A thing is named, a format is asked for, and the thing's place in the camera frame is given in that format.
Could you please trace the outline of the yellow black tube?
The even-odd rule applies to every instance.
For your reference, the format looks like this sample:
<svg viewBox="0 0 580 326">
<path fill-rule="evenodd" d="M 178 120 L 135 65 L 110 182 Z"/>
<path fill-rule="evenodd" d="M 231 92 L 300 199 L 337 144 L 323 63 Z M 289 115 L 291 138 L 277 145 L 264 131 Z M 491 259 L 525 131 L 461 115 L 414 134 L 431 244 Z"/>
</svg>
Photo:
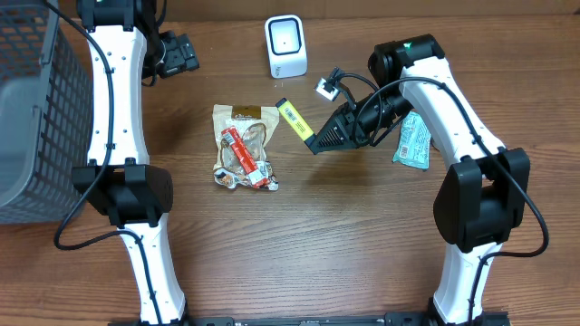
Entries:
<svg viewBox="0 0 580 326">
<path fill-rule="evenodd" d="M 310 146 L 314 142 L 315 134 L 294 105 L 287 98 L 282 98 L 276 104 L 276 107 L 280 115 L 292 127 L 299 138 L 307 146 Z"/>
</svg>

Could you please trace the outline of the teal white snack packet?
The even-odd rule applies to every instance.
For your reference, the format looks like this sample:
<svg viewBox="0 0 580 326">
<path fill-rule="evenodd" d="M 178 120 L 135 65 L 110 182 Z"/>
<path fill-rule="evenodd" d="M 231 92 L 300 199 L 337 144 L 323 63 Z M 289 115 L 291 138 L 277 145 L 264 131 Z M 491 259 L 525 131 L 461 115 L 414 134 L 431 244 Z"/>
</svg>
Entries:
<svg viewBox="0 0 580 326">
<path fill-rule="evenodd" d="M 430 166 L 431 134 L 420 114 L 411 111 L 402 121 L 398 148 L 392 162 L 427 170 Z"/>
</svg>

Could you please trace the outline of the beige snack bag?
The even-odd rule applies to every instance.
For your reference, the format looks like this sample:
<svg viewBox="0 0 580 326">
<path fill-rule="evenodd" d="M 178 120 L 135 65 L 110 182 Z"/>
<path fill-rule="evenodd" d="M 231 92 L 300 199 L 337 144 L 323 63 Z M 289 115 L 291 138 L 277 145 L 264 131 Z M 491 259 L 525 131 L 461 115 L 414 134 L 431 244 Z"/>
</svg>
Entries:
<svg viewBox="0 0 580 326">
<path fill-rule="evenodd" d="M 216 104 L 212 113 L 217 144 L 215 181 L 276 191 L 278 182 L 266 154 L 266 144 L 279 122 L 275 107 Z"/>
</svg>

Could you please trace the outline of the red snack bar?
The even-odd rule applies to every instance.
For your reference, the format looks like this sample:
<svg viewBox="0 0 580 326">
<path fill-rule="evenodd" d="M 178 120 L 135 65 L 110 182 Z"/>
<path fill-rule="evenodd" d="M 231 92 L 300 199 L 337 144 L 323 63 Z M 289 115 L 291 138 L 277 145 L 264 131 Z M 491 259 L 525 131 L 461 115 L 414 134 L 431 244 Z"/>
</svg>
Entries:
<svg viewBox="0 0 580 326">
<path fill-rule="evenodd" d="M 237 129 L 232 126 L 221 131 L 221 168 L 215 173 L 217 180 L 228 188 L 238 184 L 261 188 L 270 183 L 266 170 L 261 168 Z"/>
</svg>

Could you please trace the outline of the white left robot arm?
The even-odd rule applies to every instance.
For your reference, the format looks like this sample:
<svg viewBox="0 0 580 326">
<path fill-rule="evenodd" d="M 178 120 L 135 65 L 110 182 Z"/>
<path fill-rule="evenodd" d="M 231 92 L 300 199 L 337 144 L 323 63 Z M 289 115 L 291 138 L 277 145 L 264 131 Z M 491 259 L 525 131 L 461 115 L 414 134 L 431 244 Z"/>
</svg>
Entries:
<svg viewBox="0 0 580 326">
<path fill-rule="evenodd" d="M 154 1 L 79 0 L 74 27 L 90 45 L 93 120 L 84 165 L 72 169 L 78 204 L 53 237 L 63 251 L 118 236 L 126 246 L 140 296 L 139 325 L 190 325 L 169 248 L 173 205 L 170 173 L 151 165 L 143 123 L 145 87 L 199 67 L 185 34 L 161 32 L 167 8 Z M 112 231 L 79 244 L 64 244 L 63 231 L 82 204 L 107 216 Z"/>
</svg>

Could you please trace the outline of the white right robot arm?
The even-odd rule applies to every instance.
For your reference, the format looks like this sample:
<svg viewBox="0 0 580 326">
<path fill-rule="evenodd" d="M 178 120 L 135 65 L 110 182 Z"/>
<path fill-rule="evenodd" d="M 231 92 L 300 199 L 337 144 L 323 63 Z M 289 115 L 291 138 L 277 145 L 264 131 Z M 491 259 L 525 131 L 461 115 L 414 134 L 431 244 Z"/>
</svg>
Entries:
<svg viewBox="0 0 580 326">
<path fill-rule="evenodd" d="M 482 296 L 493 261 L 535 204 L 527 194 L 530 161 L 482 123 L 429 34 L 375 46 L 368 61 L 372 92 L 348 99 L 304 143 L 313 153 L 377 145 L 410 113 L 424 121 L 446 176 L 433 215 L 446 252 L 440 284 L 425 312 L 389 312 L 389 325 L 506 325 L 485 312 Z"/>
</svg>

